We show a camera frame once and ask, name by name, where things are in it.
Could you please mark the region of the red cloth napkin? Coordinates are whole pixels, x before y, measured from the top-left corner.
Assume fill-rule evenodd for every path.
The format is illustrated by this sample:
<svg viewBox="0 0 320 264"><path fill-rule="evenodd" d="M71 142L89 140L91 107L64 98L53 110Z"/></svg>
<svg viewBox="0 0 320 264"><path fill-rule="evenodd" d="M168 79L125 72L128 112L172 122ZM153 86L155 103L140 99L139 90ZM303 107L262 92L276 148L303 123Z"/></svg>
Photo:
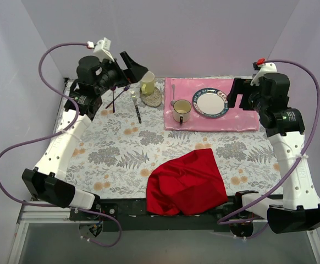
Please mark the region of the red cloth napkin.
<svg viewBox="0 0 320 264"><path fill-rule="evenodd" d="M146 210L149 213L198 215L226 202L224 182L210 148L169 160L148 178Z"/></svg>

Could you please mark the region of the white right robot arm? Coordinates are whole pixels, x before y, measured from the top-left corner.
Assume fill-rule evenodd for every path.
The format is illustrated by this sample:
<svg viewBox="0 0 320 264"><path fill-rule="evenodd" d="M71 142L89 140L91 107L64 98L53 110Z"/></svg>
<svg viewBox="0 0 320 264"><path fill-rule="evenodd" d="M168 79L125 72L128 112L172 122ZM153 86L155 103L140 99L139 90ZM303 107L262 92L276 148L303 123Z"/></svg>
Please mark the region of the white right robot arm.
<svg viewBox="0 0 320 264"><path fill-rule="evenodd" d="M268 195L254 191L238 192L233 213L238 218L251 213L265 218L276 233L315 230L320 227L320 198L312 182L307 156L305 126L300 111L288 106L290 80L285 74L267 73L258 84L235 78L227 97L234 107L238 95L240 108L256 111L278 161L283 200L274 203Z"/></svg>

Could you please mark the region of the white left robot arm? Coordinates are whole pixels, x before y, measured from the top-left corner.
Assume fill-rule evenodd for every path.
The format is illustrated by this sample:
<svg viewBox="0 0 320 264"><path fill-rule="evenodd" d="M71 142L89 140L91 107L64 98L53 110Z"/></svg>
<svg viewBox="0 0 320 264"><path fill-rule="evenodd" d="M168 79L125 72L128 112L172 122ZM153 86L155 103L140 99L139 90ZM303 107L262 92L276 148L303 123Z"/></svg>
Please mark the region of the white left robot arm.
<svg viewBox="0 0 320 264"><path fill-rule="evenodd" d="M98 195L77 189L65 181L66 171L81 136L92 123L99 110L101 96L113 87L124 87L139 82L148 69L126 52L121 57L126 69L122 70L116 60L86 56L79 60L77 79L70 87L69 100L64 105L62 120L58 126L60 135L54 137L42 158L33 169L22 174L30 194L55 206L79 207L87 219L100 216Z"/></svg>

